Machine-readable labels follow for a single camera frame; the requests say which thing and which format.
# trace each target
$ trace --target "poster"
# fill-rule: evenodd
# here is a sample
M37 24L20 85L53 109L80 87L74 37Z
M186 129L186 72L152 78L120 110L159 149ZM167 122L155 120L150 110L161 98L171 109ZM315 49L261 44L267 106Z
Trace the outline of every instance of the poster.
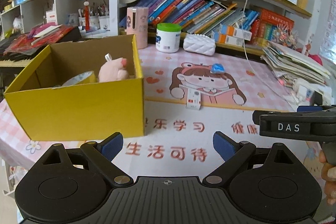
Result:
M320 55L336 64L336 0L331 0L327 28Z

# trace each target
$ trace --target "toy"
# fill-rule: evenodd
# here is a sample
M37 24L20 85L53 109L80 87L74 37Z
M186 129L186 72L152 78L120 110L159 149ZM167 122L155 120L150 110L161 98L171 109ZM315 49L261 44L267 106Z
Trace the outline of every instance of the toy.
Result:
M101 66L99 71L99 82L120 81L128 78L128 72L125 69L127 59L118 58L112 60L110 54L105 55L106 63Z

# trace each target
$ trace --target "cartoon girl print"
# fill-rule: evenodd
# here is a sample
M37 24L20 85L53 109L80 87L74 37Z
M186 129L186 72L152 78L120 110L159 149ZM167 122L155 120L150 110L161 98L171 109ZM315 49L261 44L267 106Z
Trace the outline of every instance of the cartoon girl print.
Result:
M212 104L244 105L246 96L228 73L211 73L211 66L182 63L172 74L170 94L176 99L185 99L188 89L201 92L202 102Z

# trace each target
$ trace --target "cable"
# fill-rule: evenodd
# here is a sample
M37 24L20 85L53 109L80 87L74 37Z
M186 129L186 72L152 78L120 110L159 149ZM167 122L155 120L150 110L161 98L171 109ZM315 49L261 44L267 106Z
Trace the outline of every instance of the cable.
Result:
M244 8L243 8L243 15L245 16L245 9L246 9L246 6L247 6L247 2L248 0L245 1L245 5L244 5ZM247 52L246 52L246 47L245 47L245 39L243 39L243 46L244 46L244 52L245 52L245 57L246 57L246 60L248 62L248 64L250 65L253 73L256 75L256 77L263 83L265 84L271 91L273 91L273 93L275 93L277 96L279 96L281 99L285 99L284 98L284 95L280 95L278 94L276 91L274 91L258 74L257 72L254 70L254 68L252 67L251 63L250 63L250 60L248 59L247 57Z

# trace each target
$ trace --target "finger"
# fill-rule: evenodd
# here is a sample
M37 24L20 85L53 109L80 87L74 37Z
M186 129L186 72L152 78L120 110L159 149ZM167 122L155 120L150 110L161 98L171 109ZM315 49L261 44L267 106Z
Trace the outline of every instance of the finger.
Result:
M323 164L327 162L327 158L322 150L320 152L320 162Z
M328 196L328 198L336 199L336 183L326 181L324 186L324 193Z
M336 178L330 178L329 176L328 176L328 171L329 171L329 169L331 169L331 168L333 168L334 166L333 165L331 165L331 164L329 164L329 163L326 163L326 164L324 164L323 165L323 167L322 167L322 172L321 172L321 177L322 177L322 179L324 179L324 180L326 180L326 181L336 181ZM330 175L334 175L334 170L332 170L331 172L330 172Z
M336 179L336 167L332 167L328 170L328 177L331 179Z

